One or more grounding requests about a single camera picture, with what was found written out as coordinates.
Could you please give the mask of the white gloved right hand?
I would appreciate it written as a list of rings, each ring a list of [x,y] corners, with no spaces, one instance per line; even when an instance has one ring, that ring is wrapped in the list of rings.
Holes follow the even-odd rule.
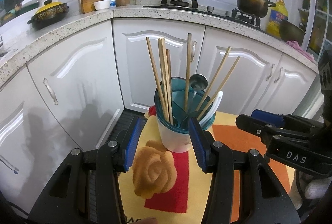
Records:
[[[296,170],[289,196],[293,204],[299,208],[304,200],[321,199],[330,184],[331,177],[318,179]]]

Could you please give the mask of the left hand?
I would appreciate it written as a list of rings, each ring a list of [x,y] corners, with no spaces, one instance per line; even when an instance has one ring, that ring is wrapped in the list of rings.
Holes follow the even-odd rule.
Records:
[[[137,222],[133,222],[132,224],[158,224],[158,221],[155,217],[148,217],[140,219]]]

